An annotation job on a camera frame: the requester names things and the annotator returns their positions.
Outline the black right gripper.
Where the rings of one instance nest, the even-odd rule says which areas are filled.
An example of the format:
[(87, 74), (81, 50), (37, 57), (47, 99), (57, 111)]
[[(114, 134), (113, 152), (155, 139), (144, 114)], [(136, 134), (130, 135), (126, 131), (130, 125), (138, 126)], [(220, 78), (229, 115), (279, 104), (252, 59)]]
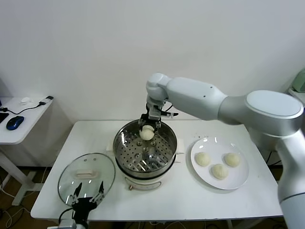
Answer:
[(142, 130), (146, 122), (155, 122), (154, 123), (154, 135), (158, 133), (158, 130), (161, 128), (161, 111), (165, 104), (164, 100), (155, 100), (150, 96), (146, 98), (146, 113), (142, 114), (139, 119), (139, 129)]

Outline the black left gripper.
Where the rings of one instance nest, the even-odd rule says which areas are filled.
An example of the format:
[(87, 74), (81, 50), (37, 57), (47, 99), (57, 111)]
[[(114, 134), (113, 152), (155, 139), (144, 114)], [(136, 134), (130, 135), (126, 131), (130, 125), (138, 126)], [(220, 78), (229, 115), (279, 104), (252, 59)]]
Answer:
[(70, 195), (72, 200), (72, 209), (74, 210), (73, 219), (87, 219), (89, 213), (97, 208), (97, 202), (102, 202), (104, 199), (104, 185), (101, 182), (98, 193), (92, 198), (78, 198), (82, 188), (82, 182), (76, 187), (74, 193)]

